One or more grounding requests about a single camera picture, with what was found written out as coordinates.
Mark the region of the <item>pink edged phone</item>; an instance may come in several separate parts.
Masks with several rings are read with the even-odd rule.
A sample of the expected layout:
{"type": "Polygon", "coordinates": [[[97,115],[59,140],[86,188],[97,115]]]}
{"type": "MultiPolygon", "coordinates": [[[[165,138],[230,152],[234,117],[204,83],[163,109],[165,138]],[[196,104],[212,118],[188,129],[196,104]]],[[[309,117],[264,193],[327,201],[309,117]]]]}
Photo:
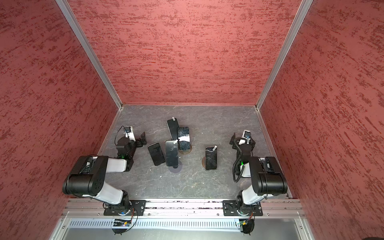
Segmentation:
{"type": "Polygon", "coordinates": [[[215,170],[217,168],[217,146],[205,148],[205,169],[215,170]]]}

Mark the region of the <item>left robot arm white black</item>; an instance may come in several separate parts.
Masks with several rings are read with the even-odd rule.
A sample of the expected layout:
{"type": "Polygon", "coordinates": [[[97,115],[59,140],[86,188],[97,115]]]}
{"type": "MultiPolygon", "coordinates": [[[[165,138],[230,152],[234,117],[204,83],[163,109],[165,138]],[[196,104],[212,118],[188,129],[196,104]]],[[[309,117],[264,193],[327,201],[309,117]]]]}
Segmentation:
{"type": "Polygon", "coordinates": [[[126,191],[109,185],[105,177],[107,173],[129,172],[134,164],[136,149],[146,144],[145,133],[135,139],[133,132],[127,131],[126,136],[116,144],[116,158],[97,155],[79,157],[63,184],[63,193],[102,202],[105,216],[142,216],[147,201],[131,201],[126,191]]]}

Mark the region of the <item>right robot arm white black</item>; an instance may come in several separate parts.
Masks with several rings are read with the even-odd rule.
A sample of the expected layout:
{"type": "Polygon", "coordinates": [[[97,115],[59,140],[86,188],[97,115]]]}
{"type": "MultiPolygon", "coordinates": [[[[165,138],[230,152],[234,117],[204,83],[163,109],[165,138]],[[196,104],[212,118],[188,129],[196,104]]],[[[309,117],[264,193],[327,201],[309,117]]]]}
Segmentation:
{"type": "Polygon", "coordinates": [[[232,167],[233,181],[251,180],[251,185],[237,195],[236,212],[239,216],[250,217],[261,209],[262,200],[286,194],[288,183],[276,158],[253,155],[256,142],[251,132],[244,131],[239,138],[233,135],[230,145],[237,151],[232,167]]]}

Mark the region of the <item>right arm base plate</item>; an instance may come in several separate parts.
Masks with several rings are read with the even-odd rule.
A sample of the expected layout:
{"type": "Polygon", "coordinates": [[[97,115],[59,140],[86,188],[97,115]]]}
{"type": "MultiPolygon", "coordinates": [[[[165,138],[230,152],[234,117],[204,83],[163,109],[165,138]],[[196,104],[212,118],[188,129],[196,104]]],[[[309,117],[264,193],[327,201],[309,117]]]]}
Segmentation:
{"type": "Polygon", "coordinates": [[[250,217],[263,216],[263,210],[260,203],[256,203],[254,205],[244,205],[240,204],[235,200],[224,200],[223,204],[223,212],[224,216],[238,216],[238,217],[250,217]]]}

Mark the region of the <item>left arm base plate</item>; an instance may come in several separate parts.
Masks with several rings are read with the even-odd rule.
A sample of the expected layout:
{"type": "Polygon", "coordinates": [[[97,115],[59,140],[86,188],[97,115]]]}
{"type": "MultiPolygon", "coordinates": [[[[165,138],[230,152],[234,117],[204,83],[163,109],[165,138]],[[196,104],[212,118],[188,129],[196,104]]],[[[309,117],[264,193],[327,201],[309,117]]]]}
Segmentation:
{"type": "Polygon", "coordinates": [[[129,200],[128,206],[124,206],[123,204],[110,205],[104,203],[104,216],[143,216],[146,203],[146,200],[129,200]]]}

